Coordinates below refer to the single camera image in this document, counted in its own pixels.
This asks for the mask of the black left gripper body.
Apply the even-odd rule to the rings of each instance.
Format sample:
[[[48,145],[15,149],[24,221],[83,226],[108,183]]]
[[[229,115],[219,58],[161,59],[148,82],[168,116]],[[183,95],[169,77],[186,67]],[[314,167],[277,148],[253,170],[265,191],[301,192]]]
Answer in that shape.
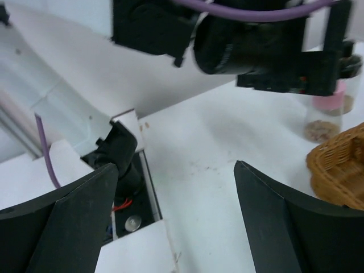
[[[353,1],[112,1],[112,41],[181,67],[188,48],[207,75],[235,75],[237,86],[331,96]],[[323,48],[303,51],[306,21],[329,7]]]

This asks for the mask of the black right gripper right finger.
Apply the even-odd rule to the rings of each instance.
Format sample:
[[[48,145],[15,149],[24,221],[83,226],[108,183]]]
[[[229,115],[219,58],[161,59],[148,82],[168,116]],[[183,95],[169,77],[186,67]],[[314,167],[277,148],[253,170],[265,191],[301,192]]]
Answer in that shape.
[[[319,200],[237,161],[256,272],[363,272],[363,211]]]

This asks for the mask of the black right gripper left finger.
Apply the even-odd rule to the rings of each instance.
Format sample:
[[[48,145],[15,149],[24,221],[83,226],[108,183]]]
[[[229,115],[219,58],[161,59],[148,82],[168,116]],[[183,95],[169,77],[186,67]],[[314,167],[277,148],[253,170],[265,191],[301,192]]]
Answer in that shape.
[[[94,272],[118,170],[107,164],[1,210],[1,272]]]

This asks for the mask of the pink lid spice jar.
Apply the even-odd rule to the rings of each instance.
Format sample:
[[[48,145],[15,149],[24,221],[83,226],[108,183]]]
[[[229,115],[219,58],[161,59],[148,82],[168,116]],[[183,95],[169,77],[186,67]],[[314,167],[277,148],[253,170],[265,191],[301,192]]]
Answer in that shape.
[[[353,79],[338,80],[331,96],[314,96],[308,108],[303,134],[314,143],[323,143],[338,135],[342,117],[353,109],[358,85]]]

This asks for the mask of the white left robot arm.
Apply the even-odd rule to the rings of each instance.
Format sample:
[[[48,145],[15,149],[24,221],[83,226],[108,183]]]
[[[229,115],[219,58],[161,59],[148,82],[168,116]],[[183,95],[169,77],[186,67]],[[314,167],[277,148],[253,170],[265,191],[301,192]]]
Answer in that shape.
[[[107,115],[135,109],[141,116],[178,104],[231,76],[207,76],[191,48],[181,68],[169,56],[114,45],[107,36],[51,13],[51,1],[6,1],[10,20],[27,44],[85,100]]]

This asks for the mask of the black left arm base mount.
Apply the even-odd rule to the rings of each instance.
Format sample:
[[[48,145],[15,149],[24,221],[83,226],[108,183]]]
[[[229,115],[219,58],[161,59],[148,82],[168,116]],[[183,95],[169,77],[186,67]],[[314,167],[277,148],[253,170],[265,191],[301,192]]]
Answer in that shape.
[[[137,152],[137,139],[120,122],[111,121],[106,138],[96,141],[97,149],[81,158],[93,169],[114,164],[119,171],[104,244],[122,238],[158,220],[154,194],[148,189],[146,166]]]

